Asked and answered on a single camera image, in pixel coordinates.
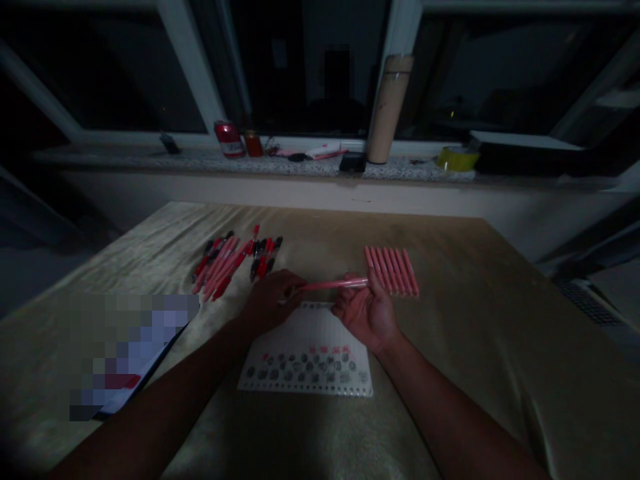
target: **glass pane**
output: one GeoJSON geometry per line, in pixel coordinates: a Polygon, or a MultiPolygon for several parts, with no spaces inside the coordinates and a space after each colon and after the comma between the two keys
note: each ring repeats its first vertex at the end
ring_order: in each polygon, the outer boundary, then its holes
{"type": "Polygon", "coordinates": [[[546,135],[633,28],[615,17],[424,16],[396,138],[546,135]]]}
{"type": "Polygon", "coordinates": [[[1,24],[83,128],[206,133],[156,13],[12,9],[1,24]]]}
{"type": "Polygon", "coordinates": [[[262,134],[336,137],[367,136],[389,4],[191,0],[231,120],[262,134]]]}

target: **satin cloth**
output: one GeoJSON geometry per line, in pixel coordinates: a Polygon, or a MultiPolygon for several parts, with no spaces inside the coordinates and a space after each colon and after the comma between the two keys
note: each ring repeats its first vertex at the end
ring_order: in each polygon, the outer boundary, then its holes
{"type": "MultiPolygon", "coordinates": [[[[230,229],[248,239],[256,223],[260,237],[284,236],[275,268],[310,282],[364,273],[364,245],[406,248],[421,296],[394,305],[430,362],[554,478],[640,472],[638,369],[484,220],[196,203],[168,203],[0,322],[3,436],[15,459],[46,471],[100,425],[62,418],[58,294],[190,293],[206,241],[230,229]]],[[[201,305],[154,378],[239,312],[249,264],[201,305]]],[[[370,399],[238,391],[238,364],[164,477],[440,478],[391,380],[371,353],[369,362],[370,399]]]]}

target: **thermos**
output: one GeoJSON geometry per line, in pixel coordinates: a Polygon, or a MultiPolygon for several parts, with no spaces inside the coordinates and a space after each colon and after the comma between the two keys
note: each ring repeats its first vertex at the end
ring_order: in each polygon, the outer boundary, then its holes
{"type": "Polygon", "coordinates": [[[412,55],[390,55],[385,61],[369,140],[368,154],[372,163],[386,163],[389,158],[412,67],[412,55]]]}

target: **soda can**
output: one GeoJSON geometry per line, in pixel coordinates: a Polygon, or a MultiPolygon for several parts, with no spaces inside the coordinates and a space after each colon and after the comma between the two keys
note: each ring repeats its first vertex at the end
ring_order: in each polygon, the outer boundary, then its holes
{"type": "Polygon", "coordinates": [[[245,148],[242,145],[242,140],[240,140],[240,132],[233,122],[218,120],[213,129],[220,142],[222,153],[226,158],[241,158],[245,156],[245,148]]]}

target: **pixelated area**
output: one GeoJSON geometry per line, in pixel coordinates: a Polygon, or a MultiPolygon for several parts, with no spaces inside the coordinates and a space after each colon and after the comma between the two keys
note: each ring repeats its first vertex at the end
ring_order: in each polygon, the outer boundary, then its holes
{"type": "Polygon", "coordinates": [[[60,295],[59,401],[69,420],[90,420],[199,310],[197,295],[60,295]]]}

